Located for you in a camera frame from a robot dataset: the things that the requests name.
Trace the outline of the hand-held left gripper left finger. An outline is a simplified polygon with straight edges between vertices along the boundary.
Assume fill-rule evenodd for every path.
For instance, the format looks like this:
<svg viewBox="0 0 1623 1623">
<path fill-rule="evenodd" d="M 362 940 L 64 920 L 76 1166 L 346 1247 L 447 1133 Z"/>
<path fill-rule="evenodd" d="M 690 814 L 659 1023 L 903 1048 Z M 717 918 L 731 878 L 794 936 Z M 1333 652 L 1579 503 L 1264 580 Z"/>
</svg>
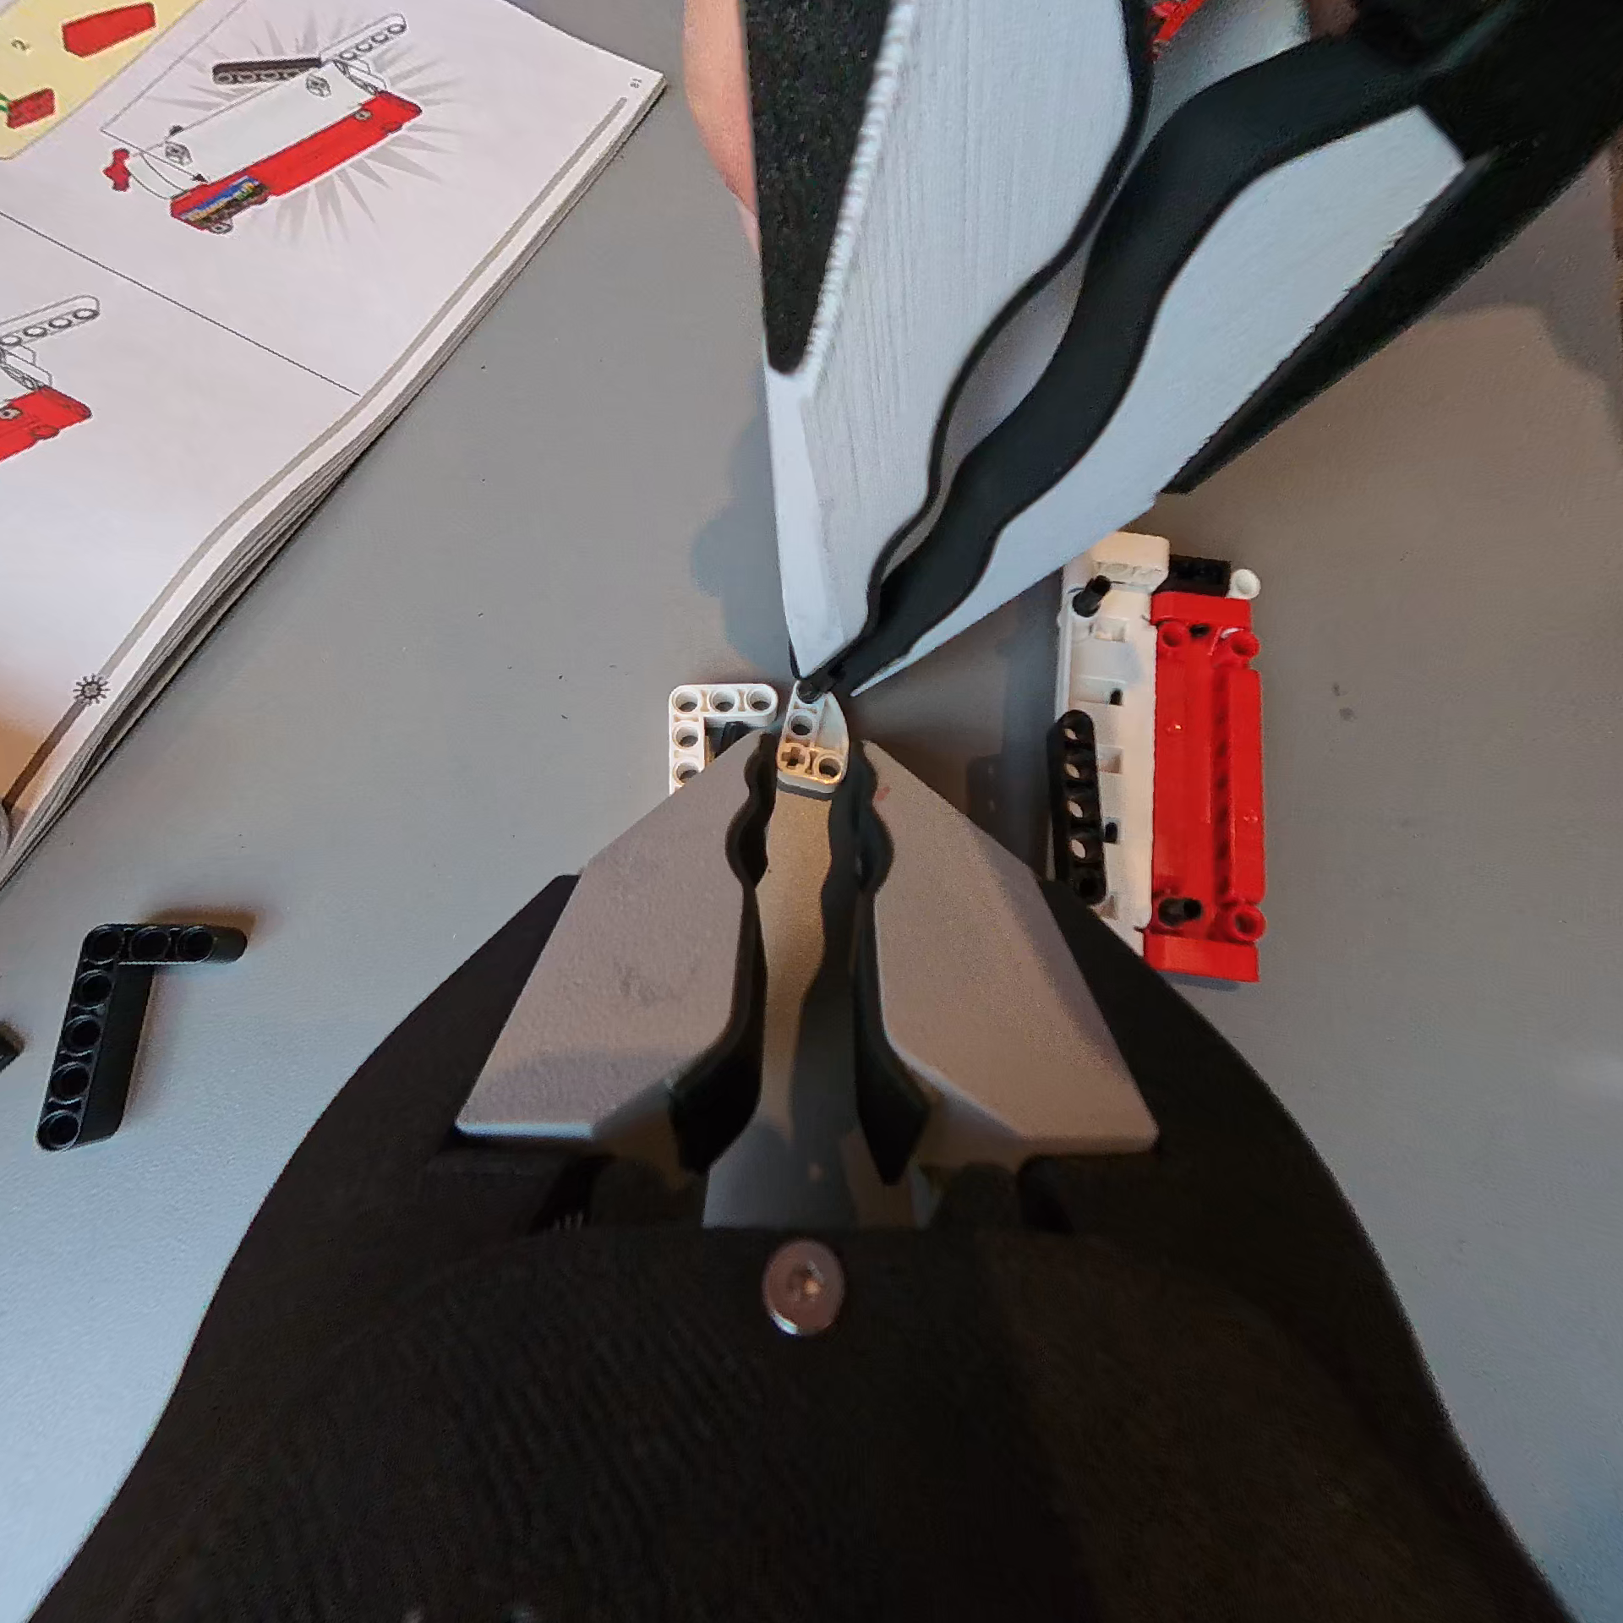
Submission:
<svg viewBox="0 0 1623 1623">
<path fill-rule="evenodd" d="M 601 851 L 460 1108 L 462 1139 L 707 1173 L 762 1090 L 773 750 L 734 745 Z"/>
</svg>

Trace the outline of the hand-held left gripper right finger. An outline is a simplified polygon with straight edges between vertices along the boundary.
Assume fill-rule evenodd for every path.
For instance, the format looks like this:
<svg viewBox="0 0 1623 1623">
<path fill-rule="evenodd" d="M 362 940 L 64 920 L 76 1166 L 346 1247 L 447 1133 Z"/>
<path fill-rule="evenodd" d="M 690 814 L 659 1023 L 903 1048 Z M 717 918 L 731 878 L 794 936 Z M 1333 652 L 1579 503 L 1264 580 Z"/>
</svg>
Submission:
<svg viewBox="0 0 1623 1623">
<path fill-rule="evenodd" d="M 876 745 L 829 812 L 825 944 L 883 1185 L 1160 1141 L 1044 884 Z"/>
</svg>

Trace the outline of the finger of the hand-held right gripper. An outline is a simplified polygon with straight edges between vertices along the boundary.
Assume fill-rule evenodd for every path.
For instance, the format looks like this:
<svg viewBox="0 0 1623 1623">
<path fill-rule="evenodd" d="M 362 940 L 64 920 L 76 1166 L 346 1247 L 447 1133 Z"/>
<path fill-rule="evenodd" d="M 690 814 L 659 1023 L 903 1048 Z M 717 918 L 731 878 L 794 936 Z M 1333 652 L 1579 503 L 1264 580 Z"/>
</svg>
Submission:
<svg viewBox="0 0 1623 1623">
<path fill-rule="evenodd" d="M 860 690 L 1144 515 L 1461 176 L 1426 59 L 1318 37 L 1160 122 L 1082 258 L 1044 372 L 961 459 L 877 625 L 818 669 Z"/>
<path fill-rule="evenodd" d="M 777 555 L 800 679 L 877 625 L 990 343 L 1084 244 L 1144 128 L 1144 5 L 899 5 L 808 354 L 763 335 Z"/>
</svg>

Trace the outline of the small white curved brick piece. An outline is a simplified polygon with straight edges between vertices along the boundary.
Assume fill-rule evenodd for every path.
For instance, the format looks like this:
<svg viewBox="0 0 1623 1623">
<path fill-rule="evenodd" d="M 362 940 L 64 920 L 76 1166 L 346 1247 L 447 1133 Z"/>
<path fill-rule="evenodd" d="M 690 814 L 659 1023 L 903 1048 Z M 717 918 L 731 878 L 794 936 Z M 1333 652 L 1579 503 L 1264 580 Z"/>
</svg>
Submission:
<svg viewBox="0 0 1623 1623">
<path fill-rule="evenodd" d="M 798 683 L 777 741 L 777 789 L 806 799 L 833 799 L 848 768 L 848 733 L 833 694 L 806 696 Z"/>
</svg>

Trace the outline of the person's right hand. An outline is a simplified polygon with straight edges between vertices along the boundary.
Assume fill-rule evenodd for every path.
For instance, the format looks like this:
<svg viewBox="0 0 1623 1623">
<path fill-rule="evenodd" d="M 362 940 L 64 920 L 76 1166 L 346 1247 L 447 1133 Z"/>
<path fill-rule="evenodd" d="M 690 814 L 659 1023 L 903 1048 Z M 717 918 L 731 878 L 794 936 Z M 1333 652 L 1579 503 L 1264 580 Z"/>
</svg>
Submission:
<svg viewBox="0 0 1623 1623">
<path fill-rule="evenodd" d="M 750 250 L 760 254 L 752 90 L 740 3 L 682 6 L 682 86 L 704 151 L 736 204 Z"/>
</svg>

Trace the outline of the black straight brick beam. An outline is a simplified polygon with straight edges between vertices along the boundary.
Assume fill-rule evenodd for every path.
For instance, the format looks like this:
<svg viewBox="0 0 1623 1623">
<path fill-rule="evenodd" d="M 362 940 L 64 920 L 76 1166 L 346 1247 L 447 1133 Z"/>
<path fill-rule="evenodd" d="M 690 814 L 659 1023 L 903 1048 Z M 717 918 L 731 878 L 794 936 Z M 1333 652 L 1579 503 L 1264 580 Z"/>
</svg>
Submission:
<svg viewBox="0 0 1623 1623">
<path fill-rule="evenodd" d="M 1111 824 L 1104 814 L 1102 762 L 1094 721 L 1082 710 L 1047 731 L 1047 822 L 1053 878 L 1086 907 L 1109 895 Z"/>
</svg>

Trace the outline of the white L-shaped brick beam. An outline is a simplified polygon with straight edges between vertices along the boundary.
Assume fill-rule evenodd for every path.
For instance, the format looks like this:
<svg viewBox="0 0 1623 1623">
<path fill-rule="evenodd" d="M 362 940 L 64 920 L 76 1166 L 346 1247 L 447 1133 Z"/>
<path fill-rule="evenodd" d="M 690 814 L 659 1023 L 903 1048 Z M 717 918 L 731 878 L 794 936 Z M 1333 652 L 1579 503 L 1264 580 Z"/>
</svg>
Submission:
<svg viewBox="0 0 1623 1623">
<path fill-rule="evenodd" d="M 709 764 L 704 731 L 725 717 L 748 721 L 756 733 L 779 723 L 779 692 L 767 683 L 682 683 L 667 702 L 669 793 L 696 779 Z"/>
</svg>

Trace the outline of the red and white brick panel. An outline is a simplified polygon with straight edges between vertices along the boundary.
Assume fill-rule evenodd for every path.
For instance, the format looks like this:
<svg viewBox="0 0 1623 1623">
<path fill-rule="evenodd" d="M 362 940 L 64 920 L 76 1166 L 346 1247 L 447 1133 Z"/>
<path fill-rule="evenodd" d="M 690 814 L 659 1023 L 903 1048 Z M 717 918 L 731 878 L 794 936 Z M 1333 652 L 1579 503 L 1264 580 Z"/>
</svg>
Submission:
<svg viewBox="0 0 1623 1623">
<path fill-rule="evenodd" d="M 1092 717 L 1113 833 L 1109 895 L 1088 909 L 1190 982 L 1250 986 L 1262 971 L 1260 590 L 1246 569 L 1134 532 L 1096 542 L 1061 578 L 1053 723 Z"/>
</svg>

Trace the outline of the open instruction booklet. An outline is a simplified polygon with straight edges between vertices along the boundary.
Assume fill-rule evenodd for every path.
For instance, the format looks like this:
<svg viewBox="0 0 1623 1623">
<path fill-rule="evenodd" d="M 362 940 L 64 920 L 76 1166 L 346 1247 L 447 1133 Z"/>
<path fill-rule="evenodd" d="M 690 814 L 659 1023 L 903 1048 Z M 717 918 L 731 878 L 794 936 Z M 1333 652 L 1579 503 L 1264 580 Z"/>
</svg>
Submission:
<svg viewBox="0 0 1623 1623">
<path fill-rule="evenodd" d="M 4 5 L 4 880 L 661 91 L 516 5 Z"/>
</svg>

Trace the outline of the black L-shaped brick beam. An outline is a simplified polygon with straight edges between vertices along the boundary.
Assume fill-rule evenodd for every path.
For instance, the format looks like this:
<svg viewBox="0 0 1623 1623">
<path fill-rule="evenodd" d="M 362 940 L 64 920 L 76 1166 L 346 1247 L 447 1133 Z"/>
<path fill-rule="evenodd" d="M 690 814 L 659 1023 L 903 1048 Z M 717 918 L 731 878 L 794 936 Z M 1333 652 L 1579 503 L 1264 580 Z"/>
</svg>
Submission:
<svg viewBox="0 0 1623 1623">
<path fill-rule="evenodd" d="M 130 1104 L 149 996 L 161 971 L 240 961 L 250 938 L 221 924 L 103 924 L 79 949 L 35 1127 L 45 1152 L 112 1139 Z"/>
</svg>

